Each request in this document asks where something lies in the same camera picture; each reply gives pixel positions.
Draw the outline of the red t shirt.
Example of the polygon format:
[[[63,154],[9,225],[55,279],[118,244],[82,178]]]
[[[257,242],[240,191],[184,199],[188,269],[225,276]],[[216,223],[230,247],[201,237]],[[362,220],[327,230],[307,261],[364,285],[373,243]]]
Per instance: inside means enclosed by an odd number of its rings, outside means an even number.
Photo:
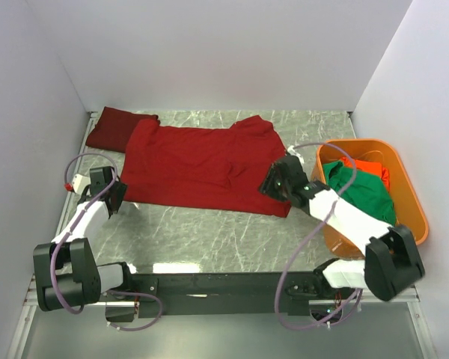
[[[287,217],[290,205],[258,189],[285,146],[255,115],[226,129],[141,120],[126,146],[121,180],[129,202]]]

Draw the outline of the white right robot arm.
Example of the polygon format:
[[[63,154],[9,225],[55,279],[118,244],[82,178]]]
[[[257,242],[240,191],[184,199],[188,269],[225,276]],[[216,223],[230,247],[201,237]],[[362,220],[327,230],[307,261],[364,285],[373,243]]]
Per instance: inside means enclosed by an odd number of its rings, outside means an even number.
[[[377,220],[325,183],[309,181],[296,156],[286,155],[272,164],[259,191],[329,225],[363,254],[361,260],[332,260],[315,269],[314,291],[319,297],[353,288],[369,289],[379,300],[390,301],[424,277],[424,264],[407,226]]]

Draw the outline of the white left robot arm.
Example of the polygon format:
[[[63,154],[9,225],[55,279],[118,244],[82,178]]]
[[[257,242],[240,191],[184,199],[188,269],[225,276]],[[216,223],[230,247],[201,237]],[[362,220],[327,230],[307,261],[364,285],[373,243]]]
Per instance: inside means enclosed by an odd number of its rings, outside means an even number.
[[[111,166],[93,168],[69,224],[50,243],[33,252],[37,302],[43,311],[68,310],[80,313],[109,291],[119,301],[135,290],[125,262],[96,264],[89,240],[117,213],[126,192]]]

